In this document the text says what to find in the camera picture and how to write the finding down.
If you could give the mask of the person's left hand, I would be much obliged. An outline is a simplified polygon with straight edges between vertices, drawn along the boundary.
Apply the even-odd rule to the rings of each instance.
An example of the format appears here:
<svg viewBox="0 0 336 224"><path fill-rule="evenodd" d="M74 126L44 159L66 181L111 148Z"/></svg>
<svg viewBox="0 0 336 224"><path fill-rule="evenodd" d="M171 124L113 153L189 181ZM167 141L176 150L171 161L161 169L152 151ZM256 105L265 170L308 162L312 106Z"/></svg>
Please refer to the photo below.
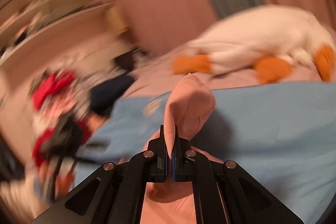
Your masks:
<svg viewBox="0 0 336 224"><path fill-rule="evenodd" d="M38 182L39 186L43 188L47 180L49 180L54 173L54 166L48 162L44 161L39 169ZM73 170L67 170L64 172L59 172L55 180L55 194L57 198L65 196L73 185L75 180L75 174Z"/></svg>

